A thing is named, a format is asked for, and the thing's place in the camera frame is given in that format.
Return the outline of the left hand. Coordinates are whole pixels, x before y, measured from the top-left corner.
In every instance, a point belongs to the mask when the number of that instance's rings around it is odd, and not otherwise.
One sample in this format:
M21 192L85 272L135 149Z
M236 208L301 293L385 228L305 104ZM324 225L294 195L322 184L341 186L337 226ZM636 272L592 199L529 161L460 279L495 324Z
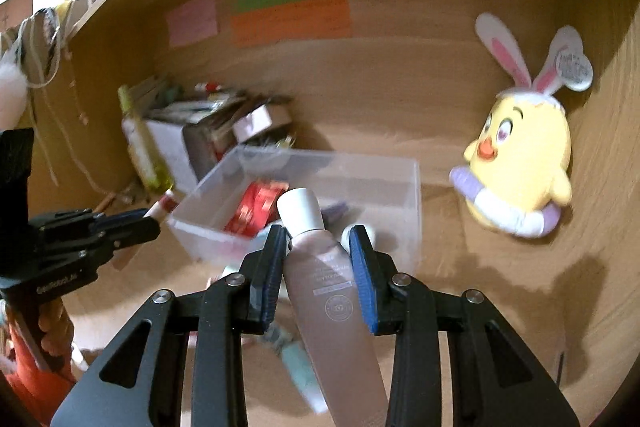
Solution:
M52 357L69 357L72 353L74 324L63 300L56 298L40 306L38 326L43 332L40 345Z

